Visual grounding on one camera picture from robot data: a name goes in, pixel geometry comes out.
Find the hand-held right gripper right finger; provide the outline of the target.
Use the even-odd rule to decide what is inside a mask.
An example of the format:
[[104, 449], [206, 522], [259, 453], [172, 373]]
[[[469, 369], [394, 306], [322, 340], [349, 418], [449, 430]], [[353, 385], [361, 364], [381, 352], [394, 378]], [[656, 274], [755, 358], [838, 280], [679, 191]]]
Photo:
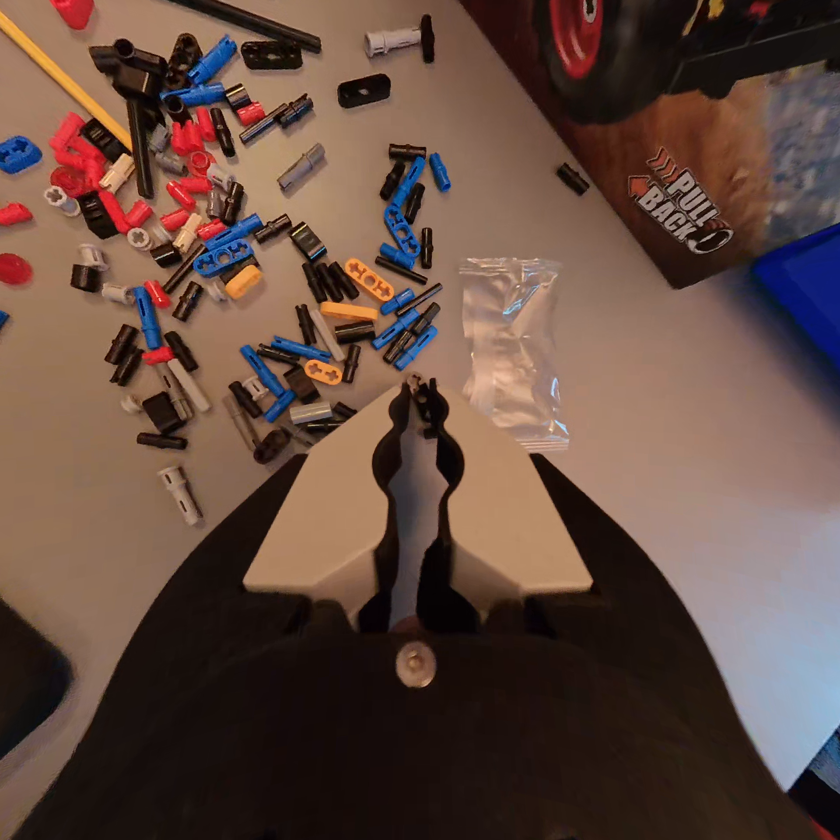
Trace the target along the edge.
[[495, 607], [579, 595], [593, 579], [527, 450], [448, 388], [427, 384], [446, 483], [420, 574], [431, 632], [475, 632]]

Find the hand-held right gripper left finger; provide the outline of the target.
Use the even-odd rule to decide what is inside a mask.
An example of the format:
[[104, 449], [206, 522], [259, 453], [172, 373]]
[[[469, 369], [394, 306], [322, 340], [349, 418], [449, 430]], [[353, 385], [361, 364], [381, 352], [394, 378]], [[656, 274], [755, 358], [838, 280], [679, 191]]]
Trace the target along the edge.
[[399, 565], [396, 501], [412, 395], [401, 384], [316, 444], [243, 580], [250, 592], [333, 601], [362, 632], [385, 632]]

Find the black thin beam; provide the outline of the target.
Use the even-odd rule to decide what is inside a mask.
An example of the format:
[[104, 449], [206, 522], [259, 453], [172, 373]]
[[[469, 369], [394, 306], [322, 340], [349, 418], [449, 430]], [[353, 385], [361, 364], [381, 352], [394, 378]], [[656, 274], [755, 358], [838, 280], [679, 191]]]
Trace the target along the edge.
[[438, 428], [436, 420], [436, 398], [433, 397], [429, 384], [417, 372], [412, 371], [406, 378], [406, 383], [409, 385], [409, 390], [413, 399], [413, 404], [416, 408], [420, 431], [419, 434], [425, 440], [433, 440], [438, 437]]

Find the light grey long pin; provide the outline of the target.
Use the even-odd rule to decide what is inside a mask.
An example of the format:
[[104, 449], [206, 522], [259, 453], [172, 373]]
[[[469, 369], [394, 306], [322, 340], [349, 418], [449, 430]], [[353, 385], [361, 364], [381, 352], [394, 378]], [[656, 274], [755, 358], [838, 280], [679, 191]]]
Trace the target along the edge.
[[169, 466], [159, 470], [156, 475], [163, 487], [171, 494], [185, 523], [190, 527], [198, 525], [203, 519], [203, 514], [196, 503], [182, 467]]

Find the clear empty plastic bag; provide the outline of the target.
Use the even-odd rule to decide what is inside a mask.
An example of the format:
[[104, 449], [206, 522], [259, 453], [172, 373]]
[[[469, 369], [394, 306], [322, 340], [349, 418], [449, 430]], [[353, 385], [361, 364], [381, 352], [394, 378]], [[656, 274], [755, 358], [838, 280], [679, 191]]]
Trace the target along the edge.
[[464, 395], [533, 454], [570, 444], [554, 340], [562, 272], [541, 258], [471, 257], [458, 267], [471, 361]]

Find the pile of small building pieces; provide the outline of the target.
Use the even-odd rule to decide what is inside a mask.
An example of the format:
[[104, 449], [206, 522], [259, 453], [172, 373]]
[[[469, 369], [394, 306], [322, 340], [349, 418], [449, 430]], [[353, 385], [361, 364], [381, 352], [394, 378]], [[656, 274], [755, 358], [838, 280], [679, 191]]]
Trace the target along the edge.
[[96, 68], [111, 79], [127, 104], [133, 151], [96, 119], [85, 122], [74, 112], [68, 114], [49, 143], [57, 162], [84, 174], [84, 186], [77, 196], [68, 196], [53, 185], [47, 197], [58, 193], [54, 205], [70, 214], [80, 212], [100, 238], [120, 234], [137, 245], [135, 238], [146, 235], [143, 225], [152, 214], [144, 202], [152, 193], [151, 153], [163, 161], [163, 153], [172, 151], [179, 163], [188, 163], [187, 176], [166, 185], [179, 210], [160, 218], [161, 230], [174, 230], [176, 237], [164, 238], [150, 250], [157, 264], [176, 266], [176, 271], [163, 286], [148, 281], [126, 291], [143, 321], [147, 352], [141, 354], [135, 346], [136, 329], [126, 328], [127, 339], [114, 343], [107, 362], [118, 366], [112, 382], [120, 385], [125, 385], [140, 360], [165, 366], [201, 411], [209, 404], [190, 378], [196, 368], [193, 358], [174, 332], [161, 332], [155, 307], [167, 305], [169, 294], [192, 273], [203, 282], [191, 281], [173, 311], [174, 319], [188, 320], [204, 291], [218, 292], [223, 300], [239, 300], [262, 277], [251, 240], [264, 245], [283, 235], [290, 238], [304, 257], [302, 267], [319, 309], [297, 307], [304, 343], [275, 338], [269, 346], [248, 345], [241, 350], [255, 372], [253, 381], [259, 383], [260, 394], [275, 399], [268, 409], [260, 408], [246, 383], [230, 387], [237, 407], [233, 418], [244, 424], [243, 436], [255, 460], [267, 464], [292, 433], [279, 428], [264, 440], [252, 437], [247, 416], [273, 423], [290, 411], [290, 419], [301, 422], [303, 432], [328, 433], [341, 427], [355, 411], [343, 404], [336, 405], [337, 413], [330, 404], [321, 406], [315, 384], [352, 383], [363, 340], [369, 340], [374, 350], [385, 350], [386, 363], [406, 371], [438, 336], [434, 321], [440, 307], [434, 295], [441, 285], [418, 295], [394, 293], [384, 278], [357, 259], [344, 266], [328, 263], [326, 247], [304, 223], [293, 224], [288, 216], [266, 222], [257, 214], [239, 216], [245, 195], [241, 183], [204, 147], [205, 141], [216, 142], [227, 158], [236, 156], [233, 137], [216, 104], [227, 101], [246, 126], [240, 135], [243, 144], [252, 143], [273, 124], [286, 130], [313, 109], [311, 98], [302, 94], [264, 113], [242, 86], [217, 83], [215, 77], [239, 47], [224, 35], [203, 53], [189, 33], [176, 40], [169, 61], [125, 38], [90, 47]]

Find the black dimpled panel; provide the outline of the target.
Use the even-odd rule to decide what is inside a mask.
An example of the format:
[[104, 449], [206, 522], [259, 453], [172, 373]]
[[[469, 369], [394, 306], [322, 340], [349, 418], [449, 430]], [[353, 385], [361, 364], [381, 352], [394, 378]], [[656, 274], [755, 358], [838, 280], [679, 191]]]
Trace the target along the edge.
[[1, 757], [59, 707], [73, 680], [69, 659], [1, 601]]

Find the dark grey long pin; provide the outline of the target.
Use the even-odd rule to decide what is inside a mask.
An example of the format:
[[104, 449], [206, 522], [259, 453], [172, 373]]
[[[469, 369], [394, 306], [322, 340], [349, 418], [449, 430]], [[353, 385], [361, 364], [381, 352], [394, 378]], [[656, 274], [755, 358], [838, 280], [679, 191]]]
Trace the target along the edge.
[[315, 143], [277, 177], [277, 183], [281, 191], [288, 192], [310, 176], [324, 162], [325, 156], [326, 152], [322, 144]]

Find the blue tray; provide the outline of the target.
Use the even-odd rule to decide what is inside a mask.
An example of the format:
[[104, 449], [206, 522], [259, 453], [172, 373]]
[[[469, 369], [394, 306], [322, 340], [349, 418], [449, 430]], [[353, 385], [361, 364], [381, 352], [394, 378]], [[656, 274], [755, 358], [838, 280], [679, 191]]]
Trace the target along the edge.
[[776, 248], [750, 275], [839, 372], [839, 225]]

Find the toy truck box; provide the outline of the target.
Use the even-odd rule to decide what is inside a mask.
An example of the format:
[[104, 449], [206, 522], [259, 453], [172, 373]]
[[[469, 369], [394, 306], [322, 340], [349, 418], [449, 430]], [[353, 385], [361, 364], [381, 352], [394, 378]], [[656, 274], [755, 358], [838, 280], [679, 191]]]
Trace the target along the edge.
[[673, 288], [838, 224], [838, 1], [461, 4]]

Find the black oval beam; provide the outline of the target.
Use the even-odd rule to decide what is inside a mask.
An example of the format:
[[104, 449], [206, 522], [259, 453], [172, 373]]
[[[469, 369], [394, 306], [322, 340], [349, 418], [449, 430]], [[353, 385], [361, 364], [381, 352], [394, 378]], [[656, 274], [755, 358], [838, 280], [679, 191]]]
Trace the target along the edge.
[[249, 70], [298, 70], [302, 67], [300, 46], [287, 40], [246, 41], [239, 51]]
[[385, 73], [376, 73], [341, 82], [337, 97], [343, 109], [357, 109], [382, 102], [391, 96], [391, 92], [391, 79]]

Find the blue thin oval beam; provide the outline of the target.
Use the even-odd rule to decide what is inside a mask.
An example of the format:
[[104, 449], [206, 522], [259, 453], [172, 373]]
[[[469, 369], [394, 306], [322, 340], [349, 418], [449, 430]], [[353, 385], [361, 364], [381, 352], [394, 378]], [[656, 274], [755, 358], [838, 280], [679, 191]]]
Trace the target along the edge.
[[40, 148], [23, 135], [11, 136], [0, 144], [1, 172], [16, 175], [39, 163], [43, 158]]

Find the long black axle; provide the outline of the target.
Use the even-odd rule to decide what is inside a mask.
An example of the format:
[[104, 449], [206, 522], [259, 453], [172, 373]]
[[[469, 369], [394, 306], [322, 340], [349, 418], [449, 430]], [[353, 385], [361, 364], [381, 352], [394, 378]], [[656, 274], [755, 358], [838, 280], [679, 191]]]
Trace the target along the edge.
[[313, 55], [322, 53], [322, 41], [317, 35], [279, 23], [230, 3], [221, 1], [169, 1], [168, 3], [191, 9], [198, 14], [238, 26], [268, 39], [288, 40]]

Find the yellow axle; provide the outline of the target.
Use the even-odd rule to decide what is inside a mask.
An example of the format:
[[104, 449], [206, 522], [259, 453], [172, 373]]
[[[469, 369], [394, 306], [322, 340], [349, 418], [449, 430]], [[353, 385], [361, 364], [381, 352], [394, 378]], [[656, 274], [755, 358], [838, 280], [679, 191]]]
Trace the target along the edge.
[[133, 144], [130, 132], [125, 129], [121, 122], [112, 117], [91, 95], [82, 89], [70, 76], [61, 69], [57, 63], [49, 58], [44, 50], [26, 35], [8, 16], [1, 13], [1, 30], [15, 45], [20, 48], [37, 67], [59, 85], [77, 104], [82, 106], [89, 114], [100, 122], [112, 135], [119, 140], [129, 151], [133, 151]]

